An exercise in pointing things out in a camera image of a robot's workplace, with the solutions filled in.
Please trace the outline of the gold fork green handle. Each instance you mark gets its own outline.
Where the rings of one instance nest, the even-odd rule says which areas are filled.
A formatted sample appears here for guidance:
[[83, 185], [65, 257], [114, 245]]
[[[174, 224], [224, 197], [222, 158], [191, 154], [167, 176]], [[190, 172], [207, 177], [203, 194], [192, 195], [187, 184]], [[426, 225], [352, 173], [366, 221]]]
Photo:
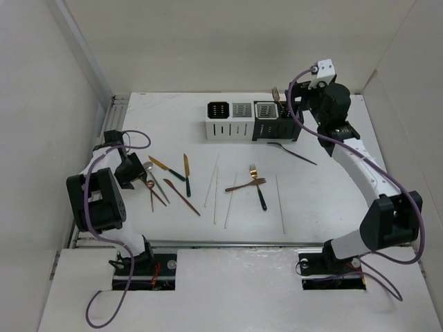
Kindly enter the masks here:
[[262, 191], [260, 189], [260, 185], [258, 182], [257, 168], [254, 164], [250, 165], [249, 172], [250, 172], [251, 178], [255, 181], [255, 186], [256, 186], [257, 193], [258, 193], [259, 200], [260, 200], [260, 205], [264, 211], [267, 211], [266, 201], [264, 200], [264, 196], [262, 194]]

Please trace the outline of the rose gold metal fork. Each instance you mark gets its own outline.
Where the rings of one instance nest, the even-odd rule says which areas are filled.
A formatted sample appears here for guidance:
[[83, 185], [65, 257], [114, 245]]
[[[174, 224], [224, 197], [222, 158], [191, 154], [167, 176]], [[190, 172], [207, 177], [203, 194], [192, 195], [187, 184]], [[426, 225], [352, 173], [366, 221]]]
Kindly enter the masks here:
[[271, 94], [273, 96], [274, 102], [280, 107], [280, 112], [283, 115], [284, 114], [284, 107], [283, 107], [283, 105], [281, 103], [280, 93], [279, 93], [278, 88], [276, 86], [274, 86], [271, 89]]

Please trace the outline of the black metal fork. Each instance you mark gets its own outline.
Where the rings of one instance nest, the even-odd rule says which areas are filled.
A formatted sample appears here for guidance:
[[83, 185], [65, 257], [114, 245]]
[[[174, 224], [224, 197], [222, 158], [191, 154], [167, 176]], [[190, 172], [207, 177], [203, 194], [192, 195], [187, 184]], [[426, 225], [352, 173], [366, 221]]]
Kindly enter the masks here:
[[304, 156], [301, 156], [300, 154], [297, 154], [297, 153], [295, 153], [295, 152], [293, 152], [293, 151], [288, 150], [286, 147], [284, 147], [284, 146], [283, 146], [282, 144], [280, 144], [279, 142], [267, 142], [266, 144], [267, 144], [267, 145], [270, 145], [270, 146], [277, 147], [277, 148], [283, 150], [284, 152], [286, 152], [286, 153], [288, 153], [288, 154], [290, 154], [290, 155], [292, 155], [292, 156], [295, 156], [296, 158], [299, 158], [299, 159], [301, 159], [301, 160], [303, 160], [303, 161], [305, 161], [305, 162], [307, 162], [307, 163], [310, 163], [310, 164], [315, 165], [315, 166], [318, 165], [318, 164], [315, 163], [314, 161], [312, 161], [312, 160], [310, 160], [310, 159], [308, 159], [308, 158], [305, 158]]

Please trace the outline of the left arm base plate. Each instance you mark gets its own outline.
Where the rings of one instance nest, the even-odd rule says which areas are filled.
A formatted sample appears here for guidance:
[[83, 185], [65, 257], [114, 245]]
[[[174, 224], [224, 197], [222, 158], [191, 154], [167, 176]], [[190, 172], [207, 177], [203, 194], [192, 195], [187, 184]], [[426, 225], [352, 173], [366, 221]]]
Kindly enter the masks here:
[[[154, 261], [136, 259], [133, 276], [129, 285], [131, 291], [174, 291], [176, 286], [177, 253], [154, 253]], [[123, 291], [130, 272], [129, 257], [120, 255], [109, 260], [114, 268], [112, 290]]]

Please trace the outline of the rose gold spoon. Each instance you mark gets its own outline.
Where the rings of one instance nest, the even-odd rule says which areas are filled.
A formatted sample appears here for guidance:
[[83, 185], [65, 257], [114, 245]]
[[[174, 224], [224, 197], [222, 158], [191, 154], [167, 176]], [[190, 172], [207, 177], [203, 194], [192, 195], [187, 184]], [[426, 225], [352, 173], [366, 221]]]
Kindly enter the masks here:
[[154, 195], [153, 195], [153, 187], [155, 186], [154, 181], [148, 180], [145, 182], [146, 187], [150, 191], [150, 202], [151, 202], [151, 209], [152, 212], [154, 211]]

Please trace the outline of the silver metal spoon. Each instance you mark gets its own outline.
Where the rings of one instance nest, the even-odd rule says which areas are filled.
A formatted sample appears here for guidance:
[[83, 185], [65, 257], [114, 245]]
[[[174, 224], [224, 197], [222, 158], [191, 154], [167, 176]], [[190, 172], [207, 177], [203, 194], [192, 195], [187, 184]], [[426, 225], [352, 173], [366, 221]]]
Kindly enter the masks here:
[[147, 174], [150, 176], [150, 178], [154, 181], [155, 185], [158, 187], [158, 189], [160, 190], [160, 192], [162, 193], [163, 197], [165, 198], [165, 200], [170, 203], [170, 200], [168, 199], [168, 197], [166, 196], [163, 188], [160, 186], [159, 182], [157, 181], [157, 179], [155, 178], [154, 174], [152, 173], [152, 168], [153, 168], [153, 162], [152, 161], [147, 161], [145, 163], [143, 163], [143, 167], [145, 168], [145, 171], [147, 172]]

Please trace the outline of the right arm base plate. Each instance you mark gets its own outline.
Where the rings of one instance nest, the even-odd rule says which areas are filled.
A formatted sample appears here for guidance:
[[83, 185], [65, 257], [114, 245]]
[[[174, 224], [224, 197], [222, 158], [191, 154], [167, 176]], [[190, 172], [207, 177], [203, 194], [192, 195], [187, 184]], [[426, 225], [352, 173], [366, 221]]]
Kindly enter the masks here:
[[355, 259], [327, 263], [321, 252], [298, 253], [298, 274], [304, 291], [366, 290], [361, 264]]

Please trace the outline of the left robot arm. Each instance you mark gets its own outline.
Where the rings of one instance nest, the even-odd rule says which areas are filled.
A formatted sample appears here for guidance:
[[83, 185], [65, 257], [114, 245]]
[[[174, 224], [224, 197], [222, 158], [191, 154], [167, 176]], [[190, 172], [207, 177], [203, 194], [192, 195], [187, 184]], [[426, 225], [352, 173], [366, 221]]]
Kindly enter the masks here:
[[128, 152], [136, 149], [125, 143], [124, 135], [129, 133], [130, 130], [106, 131], [105, 141], [93, 148], [87, 167], [68, 177], [66, 188], [79, 231], [96, 234], [101, 241], [131, 250], [119, 253], [117, 268], [132, 266], [144, 275], [154, 268], [154, 253], [148, 240], [133, 231], [120, 193], [134, 190], [134, 181], [147, 180], [139, 157]]

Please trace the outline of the brown wooden fork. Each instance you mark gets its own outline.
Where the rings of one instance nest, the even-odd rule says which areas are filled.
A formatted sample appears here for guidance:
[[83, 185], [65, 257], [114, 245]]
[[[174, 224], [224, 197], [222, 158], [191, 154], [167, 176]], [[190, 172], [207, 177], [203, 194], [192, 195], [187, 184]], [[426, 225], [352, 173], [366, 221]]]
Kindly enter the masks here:
[[245, 188], [245, 187], [248, 187], [248, 186], [261, 185], [261, 184], [264, 184], [264, 183], [266, 183], [266, 179], [265, 178], [257, 178], [257, 179], [252, 180], [251, 182], [249, 182], [247, 184], [244, 184], [244, 185], [238, 185], [238, 186], [235, 186], [235, 187], [226, 188], [225, 192], [233, 192], [235, 190], [239, 190], [239, 189], [242, 189], [242, 188]]

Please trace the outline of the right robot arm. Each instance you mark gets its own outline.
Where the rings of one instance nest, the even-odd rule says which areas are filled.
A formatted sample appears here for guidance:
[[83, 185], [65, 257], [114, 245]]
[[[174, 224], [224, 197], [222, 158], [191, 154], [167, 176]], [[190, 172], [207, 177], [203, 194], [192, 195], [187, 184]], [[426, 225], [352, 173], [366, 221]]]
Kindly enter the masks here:
[[317, 124], [313, 135], [350, 176], [368, 204], [360, 226], [342, 237], [330, 239], [321, 253], [310, 255], [307, 274], [339, 273], [346, 263], [361, 255], [379, 254], [382, 249], [419, 241], [416, 254], [424, 251], [425, 228], [422, 198], [409, 192], [374, 161], [358, 133], [347, 121], [350, 91], [342, 84], [290, 83], [287, 107], [295, 123], [309, 111]]

